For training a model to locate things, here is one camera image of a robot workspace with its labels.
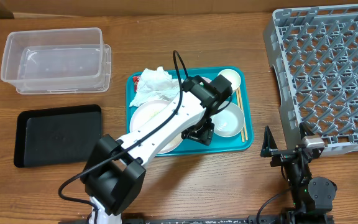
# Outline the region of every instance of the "wooden table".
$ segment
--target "wooden table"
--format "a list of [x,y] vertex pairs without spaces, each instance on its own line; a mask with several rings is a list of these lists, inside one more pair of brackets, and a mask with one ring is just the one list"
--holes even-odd
[[[96,103],[103,110],[103,132],[118,138],[126,130],[127,78],[144,68],[173,69],[173,49],[188,68],[233,65],[244,72],[255,140],[244,152],[154,159],[142,192],[126,213],[143,213],[149,219],[255,215],[267,199],[287,188],[280,168],[271,168],[270,159],[259,156],[266,125],[279,148],[285,148],[276,79],[262,39],[270,18],[269,13],[255,13],[0,20],[0,69],[6,37],[13,31],[99,27],[113,52],[111,86],[105,93],[26,96],[0,79],[0,223],[56,223],[86,218],[91,210],[57,195],[63,181],[81,171],[84,163],[14,167],[17,115]],[[358,223],[358,152],[320,158],[310,168],[314,176],[337,183],[331,213],[336,222]],[[88,198],[80,181],[65,192]],[[264,214],[277,214],[291,202],[286,195],[266,207]]]

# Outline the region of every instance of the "clear plastic container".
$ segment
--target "clear plastic container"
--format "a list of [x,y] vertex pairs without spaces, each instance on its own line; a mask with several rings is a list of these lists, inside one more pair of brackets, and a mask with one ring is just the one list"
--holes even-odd
[[20,94],[107,91],[111,49],[99,28],[12,32],[2,58],[1,80]]

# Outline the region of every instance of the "white plate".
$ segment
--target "white plate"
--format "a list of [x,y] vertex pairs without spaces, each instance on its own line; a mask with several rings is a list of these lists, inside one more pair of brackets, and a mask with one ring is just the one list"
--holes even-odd
[[236,92],[236,89],[240,87],[241,84],[241,77],[238,72],[234,71],[233,69],[224,69],[219,72],[218,75],[222,75],[224,78],[231,82],[231,88],[233,93]]
[[[226,104],[226,101],[223,102],[219,109]],[[245,121],[244,113],[234,103],[230,103],[226,109],[212,116],[212,123],[215,124],[214,132],[222,137],[232,137],[240,133]]]
[[[152,119],[160,111],[162,111],[170,102],[167,100],[153,100],[144,103],[140,106],[132,115],[131,122],[129,124],[129,131],[135,131],[140,128],[143,124]],[[181,134],[176,136],[170,143],[168,143],[159,154],[164,154],[174,150],[182,142]]]

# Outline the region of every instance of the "teal tray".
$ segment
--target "teal tray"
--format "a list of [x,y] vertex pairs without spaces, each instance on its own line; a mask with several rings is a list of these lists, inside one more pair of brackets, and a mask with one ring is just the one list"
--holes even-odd
[[[181,155],[189,155],[189,154],[204,154],[204,153],[212,153],[212,152],[229,152],[229,151],[242,151],[246,150],[254,141],[254,132],[252,130],[252,121],[251,115],[249,111],[249,104],[248,104],[248,96],[247,96],[247,88],[246,88],[246,81],[244,80],[244,74],[236,67],[216,67],[216,68],[191,68],[188,69],[187,72],[189,76],[199,75],[201,77],[206,77],[211,80],[217,77],[218,73],[224,69],[233,69],[238,72],[241,76],[241,97],[242,97],[242,104],[244,107],[244,115],[246,118],[246,126],[248,132],[248,141],[242,142],[241,141],[241,134],[230,138],[224,138],[218,136],[217,134],[213,135],[212,143],[209,146],[205,146],[198,142],[185,139],[183,142],[171,152],[161,154],[158,156],[181,156]],[[177,77],[176,71],[169,70],[167,71],[170,75],[174,78]],[[134,82],[132,81],[132,77],[136,75],[140,75],[142,72],[137,72],[128,79],[126,84],[126,119],[127,119],[127,133],[129,133],[129,123],[131,122],[132,115],[135,113],[137,107],[132,106],[129,107],[129,103],[135,98],[135,86]],[[180,76],[182,79],[185,79],[185,73],[183,70],[180,70]],[[237,104],[237,96],[233,94],[232,102]]]

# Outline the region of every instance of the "dish rack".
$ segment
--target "dish rack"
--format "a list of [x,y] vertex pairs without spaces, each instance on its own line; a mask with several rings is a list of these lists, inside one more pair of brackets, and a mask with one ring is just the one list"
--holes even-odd
[[288,148],[305,122],[323,156],[358,151],[358,4],[277,9],[264,30]]

